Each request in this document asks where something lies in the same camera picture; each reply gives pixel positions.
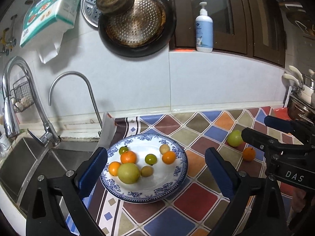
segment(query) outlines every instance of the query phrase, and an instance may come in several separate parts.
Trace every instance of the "tissue box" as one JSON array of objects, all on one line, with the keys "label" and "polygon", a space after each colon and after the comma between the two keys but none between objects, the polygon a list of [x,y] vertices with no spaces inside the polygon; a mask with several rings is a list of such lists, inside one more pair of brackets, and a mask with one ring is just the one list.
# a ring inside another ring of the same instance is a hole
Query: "tissue box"
[{"label": "tissue box", "polygon": [[62,36],[74,27],[80,0],[40,0],[23,22],[20,47],[36,50],[43,63],[55,57]]}]

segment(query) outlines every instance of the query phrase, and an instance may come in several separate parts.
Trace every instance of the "kitchen sink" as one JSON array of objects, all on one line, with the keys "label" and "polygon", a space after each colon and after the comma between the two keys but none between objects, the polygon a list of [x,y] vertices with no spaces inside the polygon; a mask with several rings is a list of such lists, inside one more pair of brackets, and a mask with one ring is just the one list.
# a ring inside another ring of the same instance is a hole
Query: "kitchen sink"
[{"label": "kitchen sink", "polygon": [[[32,138],[22,138],[14,147],[0,169],[0,182],[7,194],[27,215],[31,196],[37,186],[37,177],[60,177],[68,170],[76,170],[88,160],[96,142],[61,142],[56,147],[44,148]],[[58,197],[61,211],[66,218],[67,207]]]}]

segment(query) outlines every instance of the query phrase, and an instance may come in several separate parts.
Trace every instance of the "orange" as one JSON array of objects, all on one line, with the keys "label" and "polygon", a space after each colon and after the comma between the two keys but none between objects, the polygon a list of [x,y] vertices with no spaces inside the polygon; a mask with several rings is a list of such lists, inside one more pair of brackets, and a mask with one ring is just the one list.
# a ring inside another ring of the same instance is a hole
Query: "orange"
[{"label": "orange", "polygon": [[245,161],[253,161],[255,159],[256,152],[254,148],[248,147],[244,149],[242,156]]},{"label": "orange", "polygon": [[137,155],[133,151],[127,151],[120,156],[120,161],[122,164],[136,163]]},{"label": "orange", "polygon": [[108,166],[109,174],[111,174],[112,176],[117,176],[118,168],[120,165],[121,165],[120,162],[117,162],[117,161],[111,162],[111,164]]},{"label": "orange", "polygon": [[172,164],[176,160],[176,153],[173,151],[168,151],[162,155],[162,161],[165,164]]}]

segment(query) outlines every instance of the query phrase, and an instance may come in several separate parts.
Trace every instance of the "cabinet door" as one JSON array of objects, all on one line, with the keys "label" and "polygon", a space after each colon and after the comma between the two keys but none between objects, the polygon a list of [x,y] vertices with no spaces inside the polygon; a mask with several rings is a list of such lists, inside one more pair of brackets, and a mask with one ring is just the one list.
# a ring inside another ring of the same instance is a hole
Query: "cabinet door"
[{"label": "cabinet door", "polygon": [[276,0],[248,0],[254,34],[254,57],[285,64],[285,32]]},{"label": "cabinet door", "polygon": [[199,15],[199,3],[202,1],[208,3],[206,10],[213,19],[214,49],[246,54],[247,37],[242,0],[175,0],[175,47],[196,46],[195,18]]}]

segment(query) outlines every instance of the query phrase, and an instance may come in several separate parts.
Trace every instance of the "soap dispenser bottle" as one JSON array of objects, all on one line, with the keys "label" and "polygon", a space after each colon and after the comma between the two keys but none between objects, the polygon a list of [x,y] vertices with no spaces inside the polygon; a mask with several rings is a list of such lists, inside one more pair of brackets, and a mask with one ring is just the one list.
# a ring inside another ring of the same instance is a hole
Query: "soap dispenser bottle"
[{"label": "soap dispenser bottle", "polygon": [[201,2],[200,15],[196,18],[196,49],[200,52],[212,52],[213,49],[213,20],[204,8],[207,2]]}]

